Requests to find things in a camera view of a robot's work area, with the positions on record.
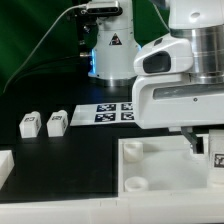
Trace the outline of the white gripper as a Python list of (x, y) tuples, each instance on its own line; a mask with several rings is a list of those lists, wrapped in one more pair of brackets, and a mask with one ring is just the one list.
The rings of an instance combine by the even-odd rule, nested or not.
[(194, 154), (198, 139), (188, 126), (224, 124), (224, 84), (194, 84), (183, 74), (139, 76), (132, 103), (140, 128), (182, 127)]

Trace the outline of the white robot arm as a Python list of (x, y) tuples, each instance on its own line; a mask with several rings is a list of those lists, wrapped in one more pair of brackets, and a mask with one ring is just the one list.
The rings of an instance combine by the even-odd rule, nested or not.
[(92, 0), (83, 10), (98, 25), (92, 80), (133, 82), (136, 124), (181, 132), (195, 153), (195, 126), (224, 123), (224, 0), (149, 0), (169, 11), (168, 33), (142, 47), (134, 40), (131, 0)]

